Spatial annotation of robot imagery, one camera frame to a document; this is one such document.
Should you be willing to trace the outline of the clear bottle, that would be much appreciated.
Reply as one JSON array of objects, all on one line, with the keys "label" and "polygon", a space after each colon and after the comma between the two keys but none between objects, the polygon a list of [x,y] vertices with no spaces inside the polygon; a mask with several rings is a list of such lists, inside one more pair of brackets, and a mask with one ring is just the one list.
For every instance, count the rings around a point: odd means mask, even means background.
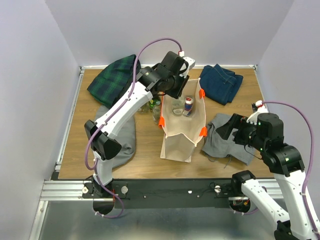
[{"label": "clear bottle", "polygon": [[148,101],[147,103],[145,103],[143,106],[141,106],[139,109],[138,109],[138,113],[140,114],[146,114],[150,111],[150,102]]},{"label": "clear bottle", "polygon": [[161,117],[161,106],[160,105],[154,105],[152,108],[152,117],[153,121],[156,125],[159,124],[159,120]]},{"label": "clear bottle", "polygon": [[183,96],[171,101],[171,110],[175,116],[181,116],[185,110],[185,98]]}]

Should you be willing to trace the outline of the clear bottle back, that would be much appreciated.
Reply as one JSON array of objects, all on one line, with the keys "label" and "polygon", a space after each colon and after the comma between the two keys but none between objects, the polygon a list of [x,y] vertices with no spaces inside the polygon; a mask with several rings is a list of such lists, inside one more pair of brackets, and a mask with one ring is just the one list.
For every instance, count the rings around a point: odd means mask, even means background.
[{"label": "clear bottle back", "polygon": [[181,116],[185,110],[185,98],[183,96],[171,101],[171,110],[175,116]]}]

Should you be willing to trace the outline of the beige canvas tote bag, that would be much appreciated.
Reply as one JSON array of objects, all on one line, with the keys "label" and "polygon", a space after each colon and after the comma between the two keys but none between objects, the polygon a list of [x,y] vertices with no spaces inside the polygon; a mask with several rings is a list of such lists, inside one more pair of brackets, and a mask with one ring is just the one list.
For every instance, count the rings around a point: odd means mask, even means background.
[{"label": "beige canvas tote bag", "polygon": [[164,131],[160,158],[191,162],[191,156],[203,137],[207,136],[205,92],[199,79],[190,79],[186,83],[182,97],[192,97],[191,114],[177,115],[173,111],[174,98],[162,97],[161,115],[158,126]]}]

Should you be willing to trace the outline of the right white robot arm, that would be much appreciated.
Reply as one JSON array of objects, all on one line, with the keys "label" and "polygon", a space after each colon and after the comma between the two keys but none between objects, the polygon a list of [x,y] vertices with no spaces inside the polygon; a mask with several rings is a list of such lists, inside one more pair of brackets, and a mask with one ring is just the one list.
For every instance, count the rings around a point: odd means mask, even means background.
[{"label": "right white robot arm", "polygon": [[233,135],[236,144],[259,151],[277,181],[286,209],[278,205],[249,170],[233,174],[230,183],[234,195],[248,197],[272,224],[275,239],[318,240],[320,222],[304,186],[304,162],[298,149],[284,142],[284,123],[278,115],[255,112],[245,117],[235,113],[216,132],[224,140]]}]

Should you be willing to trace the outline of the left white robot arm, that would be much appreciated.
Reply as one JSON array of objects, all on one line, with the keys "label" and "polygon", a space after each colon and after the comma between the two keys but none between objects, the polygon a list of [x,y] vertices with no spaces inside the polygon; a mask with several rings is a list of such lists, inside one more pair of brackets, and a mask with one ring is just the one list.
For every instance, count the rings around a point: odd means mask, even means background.
[{"label": "left white robot arm", "polygon": [[193,58],[169,51],[160,63],[141,68],[132,80],[129,89],[111,109],[96,121],[88,120],[85,132],[88,137],[86,149],[92,150],[94,165],[93,178],[96,182],[93,191],[101,198],[111,191],[114,158],[121,151],[116,140],[124,124],[144,104],[158,93],[178,99],[189,79],[189,71],[194,67]]}]

